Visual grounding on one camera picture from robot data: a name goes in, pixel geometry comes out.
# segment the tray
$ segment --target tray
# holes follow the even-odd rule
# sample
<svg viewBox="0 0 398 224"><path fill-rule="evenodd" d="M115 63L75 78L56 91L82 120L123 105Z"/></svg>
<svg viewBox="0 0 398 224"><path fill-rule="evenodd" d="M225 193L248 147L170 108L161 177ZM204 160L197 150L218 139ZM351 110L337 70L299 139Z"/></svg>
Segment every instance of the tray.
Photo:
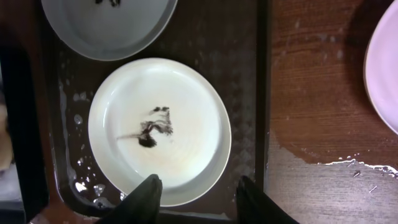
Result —
<svg viewBox="0 0 398 224"><path fill-rule="evenodd" d="M75 212L102 217L123 195L101 173L88 140L88 114L96 90L115 69L132 60L176 60L202 74L220 95L233 135L228 165L216 185L186 205L161 208L160 221L182 217L236 219L234 194L241 175L264 188L269 120L270 1L181 0L163 33L142 52L99 62L69 49L40 12L45 79L50 102L50 138L58 191ZM75 117L82 122L75 122ZM78 192L76 183L86 190ZM94 186L105 186L95 194Z"/></svg>

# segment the wooden table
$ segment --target wooden table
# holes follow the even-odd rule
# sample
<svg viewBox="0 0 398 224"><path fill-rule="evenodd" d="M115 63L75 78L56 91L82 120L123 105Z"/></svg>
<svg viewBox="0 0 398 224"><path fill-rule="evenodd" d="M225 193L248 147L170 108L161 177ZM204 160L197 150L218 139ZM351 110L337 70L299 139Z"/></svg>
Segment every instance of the wooden table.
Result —
<svg viewBox="0 0 398 224"><path fill-rule="evenodd" d="M398 137L363 82L366 47L391 2L274 1L266 192L300 223L397 222L398 181L358 164L398 168Z"/></svg>

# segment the dark residue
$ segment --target dark residue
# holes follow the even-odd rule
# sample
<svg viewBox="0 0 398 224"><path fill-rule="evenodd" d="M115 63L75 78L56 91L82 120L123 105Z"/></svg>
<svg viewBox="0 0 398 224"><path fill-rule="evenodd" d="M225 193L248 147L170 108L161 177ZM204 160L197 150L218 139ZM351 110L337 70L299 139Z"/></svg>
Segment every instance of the dark residue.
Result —
<svg viewBox="0 0 398 224"><path fill-rule="evenodd" d="M138 138L138 143L144 147L154 147L157 145L156 140L150 135L153 129L156 129L161 134L171 135L173 134L172 123L170 121L170 108L164 106L162 108L156 107L149 114L163 113L156 121L145 121L141 123L141 133L140 134L129 134L126 136L118 137L117 139L127 139L127 138Z"/></svg>
<svg viewBox="0 0 398 224"><path fill-rule="evenodd" d="M103 0L95 0L95 4L101 4ZM121 0L109 0L111 3L112 7L120 6Z"/></svg>

